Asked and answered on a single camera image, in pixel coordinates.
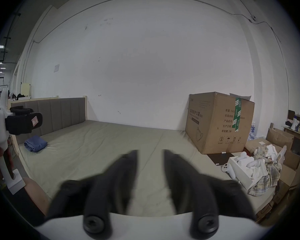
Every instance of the green tape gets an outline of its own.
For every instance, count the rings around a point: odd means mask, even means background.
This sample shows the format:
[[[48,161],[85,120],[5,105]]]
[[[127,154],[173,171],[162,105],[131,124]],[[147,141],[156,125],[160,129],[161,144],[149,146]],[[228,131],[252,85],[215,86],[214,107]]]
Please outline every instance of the green tape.
[[[234,117],[232,122],[232,128],[235,129],[235,132],[239,131],[240,116],[241,116],[241,98],[236,98],[235,111],[234,111]]]

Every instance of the gray headboard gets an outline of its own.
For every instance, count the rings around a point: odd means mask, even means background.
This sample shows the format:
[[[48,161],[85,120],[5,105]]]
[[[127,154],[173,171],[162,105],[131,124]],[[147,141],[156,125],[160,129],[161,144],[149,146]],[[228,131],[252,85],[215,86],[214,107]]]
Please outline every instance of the gray headboard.
[[[42,99],[11,104],[11,107],[16,106],[33,109],[33,112],[40,112],[43,117],[42,126],[31,133],[16,135],[18,144],[34,135],[42,136],[86,120],[85,98]]]

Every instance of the folded blue cloth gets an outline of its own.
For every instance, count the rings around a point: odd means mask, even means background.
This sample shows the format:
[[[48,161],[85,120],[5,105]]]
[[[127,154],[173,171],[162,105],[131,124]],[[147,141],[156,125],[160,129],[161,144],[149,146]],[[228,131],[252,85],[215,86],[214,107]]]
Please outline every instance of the folded blue cloth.
[[[38,152],[39,150],[44,149],[47,144],[48,142],[40,138],[38,135],[34,135],[33,137],[28,138],[24,142],[25,148],[31,152]]]

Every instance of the mattress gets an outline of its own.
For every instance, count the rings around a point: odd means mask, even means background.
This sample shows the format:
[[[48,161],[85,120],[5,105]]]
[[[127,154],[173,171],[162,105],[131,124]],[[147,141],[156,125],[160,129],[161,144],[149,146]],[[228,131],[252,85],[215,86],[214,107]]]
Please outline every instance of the mattress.
[[[200,173],[222,180],[230,179],[227,173],[221,171],[221,166],[216,166],[207,155],[199,153],[185,131],[87,120],[41,138],[48,142],[48,146],[37,153],[26,150],[24,144],[19,145],[20,160],[29,177],[50,198],[65,180],[80,180],[99,174],[120,155],[131,150],[139,150],[139,158],[129,215],[152,217],[175,214],[164,175],[163,149],[181,154]],[[273,194],[274,188],[271,188],[262,196],[247,196],[258,212]]]

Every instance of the game controller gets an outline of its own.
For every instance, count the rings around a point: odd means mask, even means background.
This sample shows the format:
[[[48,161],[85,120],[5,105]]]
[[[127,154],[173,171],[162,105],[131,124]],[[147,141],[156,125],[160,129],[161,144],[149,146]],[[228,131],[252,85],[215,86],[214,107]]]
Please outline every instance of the game controller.
[[[236,157],[234,160],[238,162],[239,160],[244,159],[244,158],[248,158],[248,157],[249,157],[249,156],[247,155],[247,152],[243,151],[243,152],[240,154],[240,156]]]
[[[230,175],[230,177],[234,180],[236,178],[235,172],[231,166],[231,164],[226,163],[221,167],[221,171],[223,172],[228,172],[228,174]]]

